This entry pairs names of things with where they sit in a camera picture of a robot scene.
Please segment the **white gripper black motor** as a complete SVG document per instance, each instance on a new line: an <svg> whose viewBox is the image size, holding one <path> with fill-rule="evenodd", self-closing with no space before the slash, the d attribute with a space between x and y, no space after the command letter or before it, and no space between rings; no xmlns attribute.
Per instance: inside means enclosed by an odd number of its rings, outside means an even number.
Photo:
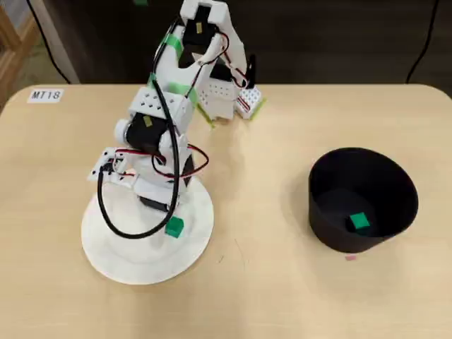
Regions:
<svg viewBox="0 0 452 339"><path fill-rule="evenodd" d="M138 175L133 186L141 202L161 212L169 212L172 203L186 191L194 174L192 149L186 136L177 136L177 149L169 136L163 136L157 150L137 155L132 160L132 169Z"/></svg>

